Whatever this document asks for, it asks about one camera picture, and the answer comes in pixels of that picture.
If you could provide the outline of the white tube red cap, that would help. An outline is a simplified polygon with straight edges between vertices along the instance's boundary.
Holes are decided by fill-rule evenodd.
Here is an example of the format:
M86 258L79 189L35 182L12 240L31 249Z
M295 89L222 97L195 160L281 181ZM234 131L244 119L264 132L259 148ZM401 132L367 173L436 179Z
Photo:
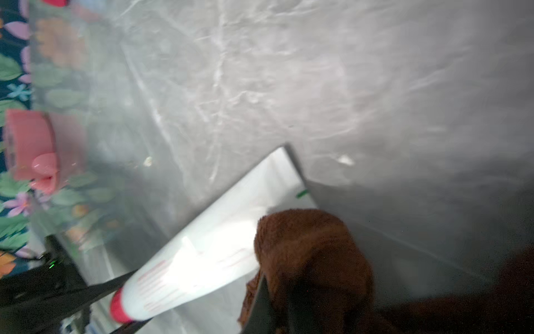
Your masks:
M144 321L199 299L258 269L259 220L316 203L280 147L193 219L113 295L118 323Z

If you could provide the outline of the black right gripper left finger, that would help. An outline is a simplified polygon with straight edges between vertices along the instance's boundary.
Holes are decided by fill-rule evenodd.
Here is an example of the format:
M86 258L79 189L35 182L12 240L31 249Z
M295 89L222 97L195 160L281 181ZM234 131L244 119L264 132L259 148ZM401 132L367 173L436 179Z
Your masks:
M275 311L264 276L260 279L250 316L241 334L275 334Z

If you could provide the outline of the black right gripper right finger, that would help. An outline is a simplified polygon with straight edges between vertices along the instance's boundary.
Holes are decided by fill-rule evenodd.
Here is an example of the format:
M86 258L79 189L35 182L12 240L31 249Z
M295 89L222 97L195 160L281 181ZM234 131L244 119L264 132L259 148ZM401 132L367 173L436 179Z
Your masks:
M312 300L306 288L293 288L289 294L287 321L290 334L320 334Z

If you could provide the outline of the brown cloth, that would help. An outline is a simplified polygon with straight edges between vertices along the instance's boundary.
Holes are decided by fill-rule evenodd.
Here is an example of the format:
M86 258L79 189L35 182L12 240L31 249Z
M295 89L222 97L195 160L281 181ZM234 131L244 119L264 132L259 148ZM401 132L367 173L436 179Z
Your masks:
M422 299L375 309L371 265L343 221L321 210L286 210L259 220L259 271L246 286L245 326L261 277L275 311L275 333L289 333L293 288L306 288L321 333L532 333L533 249L504 264L496 284L477 294Z

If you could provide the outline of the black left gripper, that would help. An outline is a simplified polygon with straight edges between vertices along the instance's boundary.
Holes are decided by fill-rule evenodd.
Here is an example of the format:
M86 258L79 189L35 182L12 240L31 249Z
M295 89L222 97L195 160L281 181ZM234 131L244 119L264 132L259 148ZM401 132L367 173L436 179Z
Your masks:
M47 236L44 247L37 267L1 279L2 333L59 333L61 322L78 312L88 324L90 306L133 275L87 286L57 237ZM136 334L150 321L129 322L111 334Z

